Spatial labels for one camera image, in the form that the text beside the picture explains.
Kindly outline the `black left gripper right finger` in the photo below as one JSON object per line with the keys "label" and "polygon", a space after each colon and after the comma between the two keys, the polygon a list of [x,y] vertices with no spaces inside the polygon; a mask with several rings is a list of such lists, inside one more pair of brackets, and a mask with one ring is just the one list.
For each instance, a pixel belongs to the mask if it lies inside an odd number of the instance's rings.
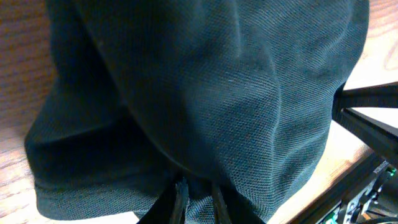
{"label": "black left gripper right finger", "polygon": [[265,224],[235,190],[211,185],[216,224]]}

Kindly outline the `black logo t-shirt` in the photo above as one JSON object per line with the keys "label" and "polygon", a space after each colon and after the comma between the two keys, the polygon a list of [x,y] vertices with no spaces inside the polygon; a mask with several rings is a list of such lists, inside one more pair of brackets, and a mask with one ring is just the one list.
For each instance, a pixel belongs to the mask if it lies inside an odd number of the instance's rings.
{"label": "black logo t-shirt", "polygon": [[313,174],[369,2],[47,1],[58,78],[25,138],[39,213],[143,217],[178,177],[187,223],[211,185],[268,221]]}

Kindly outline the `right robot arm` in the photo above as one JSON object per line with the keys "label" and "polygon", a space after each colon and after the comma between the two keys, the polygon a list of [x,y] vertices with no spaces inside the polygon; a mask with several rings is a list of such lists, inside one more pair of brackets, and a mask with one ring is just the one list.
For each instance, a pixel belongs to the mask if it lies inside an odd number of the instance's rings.
{"label": "right robot arm", "polygon": [[370,118],[355,108],[397,108],[397,83],[344,90],[333,97],[332,119],[362,140],[377,155],[397,167],[397,128]]}

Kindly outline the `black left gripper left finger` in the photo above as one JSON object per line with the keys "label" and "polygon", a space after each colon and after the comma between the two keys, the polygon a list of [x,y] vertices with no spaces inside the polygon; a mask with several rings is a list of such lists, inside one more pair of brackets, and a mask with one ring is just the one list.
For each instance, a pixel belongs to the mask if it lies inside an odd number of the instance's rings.
{"label": "black left gripper left finger", "polygon": [[187,180],[176,179],[137,224],[184,224],[188,199]]}

